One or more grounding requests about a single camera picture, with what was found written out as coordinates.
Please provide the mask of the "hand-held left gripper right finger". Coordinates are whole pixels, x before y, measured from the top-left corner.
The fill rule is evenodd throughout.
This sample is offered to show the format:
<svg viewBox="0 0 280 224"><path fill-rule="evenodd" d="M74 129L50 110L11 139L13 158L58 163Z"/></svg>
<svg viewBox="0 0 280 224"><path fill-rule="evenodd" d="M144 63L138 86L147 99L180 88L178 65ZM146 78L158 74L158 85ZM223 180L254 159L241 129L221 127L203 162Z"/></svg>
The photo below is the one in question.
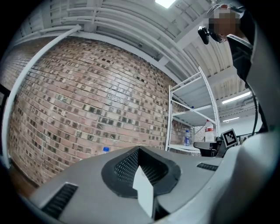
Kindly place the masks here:
<svg viewBox="0 0 280 224"><path fill-rule="evenodd" d="M215 173L213 170L199 168L197 165L204 163L213 167L222 162L221 158L215 157L198 157L162 150L157 150L156 153L175 162L180 167L181 175L171 192L153 198L155 196L152 193L154 187L148 181L143 169L139 167L139 204L152 221L157 220L153 217L156 209L160 211L160 220L185 206L202 190Z"/></svg>

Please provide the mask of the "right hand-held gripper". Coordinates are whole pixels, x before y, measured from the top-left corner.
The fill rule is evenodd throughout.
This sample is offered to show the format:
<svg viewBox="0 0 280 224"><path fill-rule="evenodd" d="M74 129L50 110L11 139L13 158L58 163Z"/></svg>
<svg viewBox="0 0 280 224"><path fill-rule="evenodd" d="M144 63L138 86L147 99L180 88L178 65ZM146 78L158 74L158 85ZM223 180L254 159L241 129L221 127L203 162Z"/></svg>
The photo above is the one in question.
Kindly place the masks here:
<svg viewBox="0 0 280 224"><path fill-rule="evenodd" d="M223 158L227 150L238 144L234 129L223 132L214 142L194 142L202 157Z"/></svg>

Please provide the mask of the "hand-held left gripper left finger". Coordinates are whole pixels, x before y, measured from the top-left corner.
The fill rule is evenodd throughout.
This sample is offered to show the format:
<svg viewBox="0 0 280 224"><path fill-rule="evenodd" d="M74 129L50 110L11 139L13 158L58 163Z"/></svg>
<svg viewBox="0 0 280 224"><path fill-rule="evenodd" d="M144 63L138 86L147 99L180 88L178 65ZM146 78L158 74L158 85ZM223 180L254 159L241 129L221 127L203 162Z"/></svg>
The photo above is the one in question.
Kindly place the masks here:
<svg viewBox="0 0 280 224"><path fill-rule="evenodd" d="M64 224L153 223L137 199L117 196L102 180L101 170L106 162L128 150L119 149L74 163L37 188L29 200L41 209L65 183L70 183L77 190L58 219Z"/></svg>

